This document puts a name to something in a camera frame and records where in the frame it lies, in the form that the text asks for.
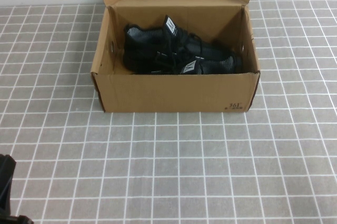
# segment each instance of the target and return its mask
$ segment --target shoe label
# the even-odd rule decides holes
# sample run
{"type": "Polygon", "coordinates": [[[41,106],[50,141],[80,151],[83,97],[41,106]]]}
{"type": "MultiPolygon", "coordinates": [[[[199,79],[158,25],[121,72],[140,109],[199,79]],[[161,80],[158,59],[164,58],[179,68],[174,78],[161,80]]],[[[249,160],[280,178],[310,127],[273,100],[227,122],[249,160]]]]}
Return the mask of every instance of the shoe label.
{"type": "Polygon", "coordinates": [[[166,25],[169,28],[169,30],[171,31],[171,33],[173,35],[175,35],[176,28],[175,28],[175,25],[174,25],[173,21],[171,20],[171,18],[169,18],[169,17],[167,18],[166,25]]]}
{"type": "Polygon", "coordinates": [[[184,68],[183,73],[189,72],[189,71],[191,71],[191,70],[194,70],[195,62],[196,62],[196,60],[193,61],[193,62],[190,62],[189,64],[187,64],[187,65],[185,66],[185,68],[184,68]]]}

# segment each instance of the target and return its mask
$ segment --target black object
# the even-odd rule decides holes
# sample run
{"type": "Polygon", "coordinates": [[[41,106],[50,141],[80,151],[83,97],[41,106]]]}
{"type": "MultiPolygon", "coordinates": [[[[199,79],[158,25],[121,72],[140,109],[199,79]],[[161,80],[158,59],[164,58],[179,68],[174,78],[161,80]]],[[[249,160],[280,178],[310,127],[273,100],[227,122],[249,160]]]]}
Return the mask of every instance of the black object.
{"type": "Polygon", "coordinates": [[[195,61],[182,68],[180,74],[234,74],[236,67],[239,65],[241,65],[240,58],[234,56],[229,56],[222,61],[196,58],[195,61]]]}
{"type": "Polygon", "coordinates": [[[10,155],[0,154],[0,215],[10,215],[11,185],[16,162],[10,155]]]}
{"type": "Polygon", "coordinates": [[[22,215],[19,217],[0,216],[0,224],[34,224],[34,222],[30,218],[22,215]]]}
{"type": "Polygon", "coordinates": [[[0,224],[34,224],[30,218],[11,215],[11,186],[16,162],[10,155],[0,154],[0,224]]]}
{"type": "Polygon", "coordinates": [[[241,60],[233,51],[188,34],[167,15],[162,28],[141,29],[132,25],[126,26],[124,31],[123,62],[126,68],[138,74],[181,74],[198,58],[202,59],[198,59],[202,70],[189,74],[229,74],[241,66],[241,60]]]}

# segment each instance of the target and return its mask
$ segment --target cardboard box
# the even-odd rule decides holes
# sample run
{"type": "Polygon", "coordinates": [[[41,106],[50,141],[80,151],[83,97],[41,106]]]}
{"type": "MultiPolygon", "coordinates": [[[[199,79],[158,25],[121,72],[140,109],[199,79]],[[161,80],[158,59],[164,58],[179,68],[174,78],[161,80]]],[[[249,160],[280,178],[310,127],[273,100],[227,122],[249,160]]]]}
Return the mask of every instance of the cardboard box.
{"type": "Polygon", "coordinates": [[[248,111],[260,79],[249,0],[104,0],[100,37],[91,68],[106,112],[248,111]],[[124,27],[161,27],[165,15],[206,42],[233,48],[243,73],[135,75],[122,64],[124,27]]]}

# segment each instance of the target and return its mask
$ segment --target open cardboard box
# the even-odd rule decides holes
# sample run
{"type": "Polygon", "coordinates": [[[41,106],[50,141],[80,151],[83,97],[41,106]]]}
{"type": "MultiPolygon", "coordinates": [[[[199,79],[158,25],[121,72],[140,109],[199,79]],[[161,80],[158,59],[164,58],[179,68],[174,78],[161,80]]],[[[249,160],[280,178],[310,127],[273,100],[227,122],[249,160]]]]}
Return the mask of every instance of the open cardboard box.
{"type": "Polygon", "coordinates": [[[106,112],[248,111],[260,79],[249,0],[104,0],[91,68],[106,112]],[[122,64],[124,27],[161,27],[165,15],[206,42],[241,56],[241,74],[135,75],[122,64]]]}

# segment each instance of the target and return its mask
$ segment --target shoe tongue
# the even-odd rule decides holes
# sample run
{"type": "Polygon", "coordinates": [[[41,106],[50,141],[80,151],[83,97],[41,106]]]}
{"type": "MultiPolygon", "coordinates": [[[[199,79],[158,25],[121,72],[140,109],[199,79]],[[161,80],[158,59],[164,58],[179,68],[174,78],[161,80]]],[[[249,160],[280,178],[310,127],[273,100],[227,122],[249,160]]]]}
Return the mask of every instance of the shoe tongue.
{"type": "Polygon", "coordinates": [[[165,17],[165,21],[164,21],[164,24],[163,24],[163,31],[164,31],[164,33],[169,35],[169,37],[171,37],[171,38],[176,38],[177,33],[178,33],[176,25],[171,20],[171,18],[167,15],[165,17]]]}

